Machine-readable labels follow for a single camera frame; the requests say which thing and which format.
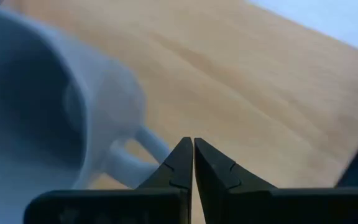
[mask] wood grain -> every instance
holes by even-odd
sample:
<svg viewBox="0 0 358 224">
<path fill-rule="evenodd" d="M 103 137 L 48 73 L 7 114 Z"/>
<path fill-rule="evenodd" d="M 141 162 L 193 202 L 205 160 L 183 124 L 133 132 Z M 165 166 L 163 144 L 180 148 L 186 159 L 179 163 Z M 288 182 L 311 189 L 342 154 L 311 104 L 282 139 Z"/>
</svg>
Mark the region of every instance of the wood grain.
<svg viewBox="0 0 358 224">
<path fill-rule="evenodd" d="M 171 147 L 205 138 L 278 187 L 332 186 L 358 148 L 358 50 L 271 12 L 237 0 L 26 0 L 22 11 L 133 69 L 147 125 Z"/>
</svg>

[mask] white mug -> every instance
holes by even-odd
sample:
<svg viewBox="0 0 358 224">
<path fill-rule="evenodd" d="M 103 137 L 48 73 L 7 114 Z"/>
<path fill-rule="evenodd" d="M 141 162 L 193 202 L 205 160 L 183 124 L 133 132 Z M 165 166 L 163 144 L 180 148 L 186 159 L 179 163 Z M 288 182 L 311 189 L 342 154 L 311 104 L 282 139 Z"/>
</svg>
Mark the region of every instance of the white mug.
<svg viewBox="0 0 358 224">
<path fill-rule="evenodd" d="M 100 173 L 136 188 L 158 167 L 128 154 L 134 138 L 161 163 L 145 99 L 118 61 L 54 28 L 0 9 L 0 223 L 32 198 L 82 189 Z"/>
</svg>

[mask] wooden tabletop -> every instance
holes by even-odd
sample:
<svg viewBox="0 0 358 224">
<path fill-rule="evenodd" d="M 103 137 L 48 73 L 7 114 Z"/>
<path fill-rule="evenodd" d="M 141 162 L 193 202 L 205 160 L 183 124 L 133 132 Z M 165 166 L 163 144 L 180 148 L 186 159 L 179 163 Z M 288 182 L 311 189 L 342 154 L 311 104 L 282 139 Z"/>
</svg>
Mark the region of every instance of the wooden tabletop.
<svg viewBox="0 0 358 224">
<path fill-rule="evenodd" d="M 147 125 L 171 147 L 205 138 L 278 187 L 332 186 L 358 148 L 358 50 L 271 12 L 238 0 L 20 7 L 133 69 Z"/>
</svg>

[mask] black object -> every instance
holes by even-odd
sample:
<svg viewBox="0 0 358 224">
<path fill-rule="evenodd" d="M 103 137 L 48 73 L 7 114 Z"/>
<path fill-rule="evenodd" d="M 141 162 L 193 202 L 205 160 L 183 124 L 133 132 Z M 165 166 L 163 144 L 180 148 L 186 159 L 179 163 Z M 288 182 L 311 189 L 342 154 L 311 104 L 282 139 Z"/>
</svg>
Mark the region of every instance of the black object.
<svg viewBox="0 0 358 224">
<path fill-rule="evenodd" d="M 190 223 L 193 153 L 207 224 L 358 223 L 358 157 L 333 189 L 278 189 L 201 138 L 183 138 L 134 190 L 55 191 L 33 200 L 25 224 Z"/>
</svg>

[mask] mug handle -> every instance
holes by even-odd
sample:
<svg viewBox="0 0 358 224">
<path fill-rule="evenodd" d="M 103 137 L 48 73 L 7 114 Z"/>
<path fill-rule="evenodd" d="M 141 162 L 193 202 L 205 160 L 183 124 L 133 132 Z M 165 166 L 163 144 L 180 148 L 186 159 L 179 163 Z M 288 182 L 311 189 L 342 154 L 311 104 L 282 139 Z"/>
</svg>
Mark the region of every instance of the mug handle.
<svg viewBox="0 0 358 224">
<path fill-rule="evenodd" d="M 148 151 L 159 164 L 170 154 L 169 147 L 150 129 L 141 126 L 135 135 L 135 140 Z M 147 180 L 157 169 L 158 164 L 145 162 L 126 152 L 124 142 L 115 142 L 108 155 L 104 170 L 120 183 L 135 189 Z"/>
</svg>

